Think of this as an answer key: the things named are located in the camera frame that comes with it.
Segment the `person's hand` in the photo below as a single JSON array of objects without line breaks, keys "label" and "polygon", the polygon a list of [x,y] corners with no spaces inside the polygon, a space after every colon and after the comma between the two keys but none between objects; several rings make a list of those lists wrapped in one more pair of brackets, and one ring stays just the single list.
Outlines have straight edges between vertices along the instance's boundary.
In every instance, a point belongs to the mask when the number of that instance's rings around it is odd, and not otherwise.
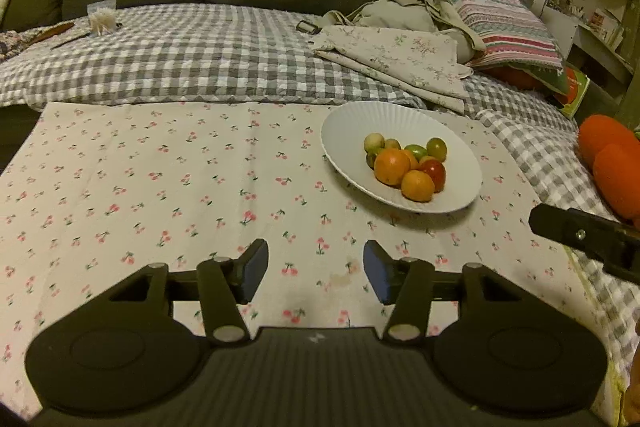
[{"label": "person's hand", "polygon": [[640,348],[637,348],[631,364],[629,387],[624,395],[623,415],[628,425],[640,421]]}]

